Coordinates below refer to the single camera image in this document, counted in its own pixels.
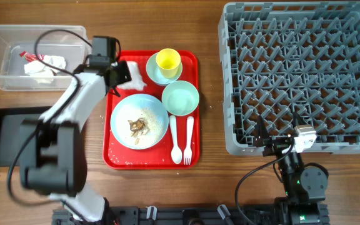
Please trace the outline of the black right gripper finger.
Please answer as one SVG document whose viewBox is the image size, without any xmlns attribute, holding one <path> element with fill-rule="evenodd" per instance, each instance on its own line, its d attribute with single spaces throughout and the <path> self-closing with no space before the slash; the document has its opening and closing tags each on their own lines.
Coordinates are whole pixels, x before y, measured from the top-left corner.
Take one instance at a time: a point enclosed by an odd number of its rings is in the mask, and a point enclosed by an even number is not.
<svg viewBox="0 0 360 225">
<path fill-rule="evenodd" d="M 269 134 L 268 134 L 268 131 L 266 129 L 264 119 L 262 118 L 262 116 L 258 117 L 255 130 L 256 130 L 256 135 L 255 135 L 256 139 L 267 139 L 267 138 L 269 138 Z"/>
<path fill-rule="evenodd" d="M 292 113 L 292 126 L 295 128 L 297 126 L 305 125 L 305 121 L 302 119 L 302 117 L 297 113 Z"/>
</svg>

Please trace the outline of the white napkin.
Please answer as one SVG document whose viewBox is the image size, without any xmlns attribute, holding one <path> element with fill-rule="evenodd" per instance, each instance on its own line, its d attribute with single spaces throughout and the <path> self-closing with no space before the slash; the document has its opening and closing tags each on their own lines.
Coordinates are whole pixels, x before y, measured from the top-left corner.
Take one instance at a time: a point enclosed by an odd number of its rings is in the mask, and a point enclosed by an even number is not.
<svg viewBox="0 0 360 225">
<path fill-rule="evenodd" d="M 131 75 L 131 80 L 124 84 L 117 85 L 119 89 L 123 90 L 137 90 L 142 91 L 147 84 L 143 81 L 141 73 L 139 72 L 138 64 L 134 61 L 127 61 L 127 66 Z"/>
<path fill-rule="evenodd" d="M 66 67 L 66 60 L 62 56 L 45 55 L 43 61 L 59 69 Z M 24 65 L 24 72 L 36 78 L 36 82 L 39 84 L 51 84 L 54 81 L 54 75 L 59 71 L 34 60 Z"/>
</svg>

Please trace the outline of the large light blue plate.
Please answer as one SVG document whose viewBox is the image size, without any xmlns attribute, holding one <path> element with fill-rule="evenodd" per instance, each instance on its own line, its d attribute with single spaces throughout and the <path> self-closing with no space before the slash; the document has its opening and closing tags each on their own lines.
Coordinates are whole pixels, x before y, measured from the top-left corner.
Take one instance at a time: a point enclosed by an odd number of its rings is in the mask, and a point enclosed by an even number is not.
<svg viewBox="0 0 360 225">
<path fill-rule="evenodd" d="M 162 102 L 148 94 L 133 94 L 120 100 L 112 110 L 111 132 L 129 149 L 155 146 L 169 127 L 168 112 Z"/>
</svg>

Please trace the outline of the food scraps and rice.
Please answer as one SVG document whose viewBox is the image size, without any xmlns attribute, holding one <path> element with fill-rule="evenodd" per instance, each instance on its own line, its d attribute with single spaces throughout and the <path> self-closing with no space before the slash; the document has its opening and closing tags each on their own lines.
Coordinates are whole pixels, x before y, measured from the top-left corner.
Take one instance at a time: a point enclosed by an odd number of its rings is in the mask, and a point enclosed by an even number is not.
<svg viewBox="0 0 360 225">
<path fill-rule="evenodd" d="M 164 131 L 164 123 L 148 108 L 131 109 L 122 125 L 124 140 L 136 149 L 150 148 Z"/>
</svg>

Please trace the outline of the red snack wrapper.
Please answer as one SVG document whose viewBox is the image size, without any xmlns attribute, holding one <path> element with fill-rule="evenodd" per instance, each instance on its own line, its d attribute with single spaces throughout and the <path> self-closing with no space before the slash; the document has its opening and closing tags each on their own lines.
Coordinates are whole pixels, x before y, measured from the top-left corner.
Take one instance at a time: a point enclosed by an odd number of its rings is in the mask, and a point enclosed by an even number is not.
<svg viewBox="0 0 360 225">
<path fill-rule="evenodd" d="M 38 60 L 43 60 L 45 55 L 43 54 L 31 54 L 27 51 L 23 51 L 22 53 L 19 54 L 19 56 L 23 59 L 25 59 L 27 62 L 33 62 L 33 61 L 38 61 Z"/>
</svg>

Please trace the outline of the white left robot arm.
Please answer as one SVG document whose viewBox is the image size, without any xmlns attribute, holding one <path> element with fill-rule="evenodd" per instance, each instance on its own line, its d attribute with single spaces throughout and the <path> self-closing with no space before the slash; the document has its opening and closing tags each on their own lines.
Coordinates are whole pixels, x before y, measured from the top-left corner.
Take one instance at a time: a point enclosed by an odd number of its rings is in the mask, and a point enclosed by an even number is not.
<svg viewBox="0 0 360 225">
<path fill-rule="evenodd" d="M 117 224 L 109 202 L 86 184 L 87 162 L 82 128 L 96 104 L 110 90 L 131 80 L 126 61 L 91 56 L 79 65 L 58 102 L 20 127 L 23 141 L 17 155 L 21 185 L 59 201 L 75 223 Z"/>
</svg>

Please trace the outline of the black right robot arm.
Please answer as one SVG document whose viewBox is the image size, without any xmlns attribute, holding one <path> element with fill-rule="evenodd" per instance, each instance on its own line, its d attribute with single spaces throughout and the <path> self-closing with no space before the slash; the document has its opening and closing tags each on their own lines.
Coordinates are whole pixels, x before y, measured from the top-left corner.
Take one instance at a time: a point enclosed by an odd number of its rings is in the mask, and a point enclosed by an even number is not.
<svg viewBox="0 0 360 225">
<path fill-rule="evenodd" d="M 310 149 L 317 139 L 316 130 L 298 113 L 292 115 L 293 132 L 285 137 L 269 135 L 264 119 L 259 116 L 254 145 L 263 147 L 262 155 L 275 156 L 275 165 L 286 197 L 275 199 L 274 212 L 279 224 L 329 224 L 325 200 L 328 170 L 317 163 L 304 163 L 301 153 Z"/>
</svg>

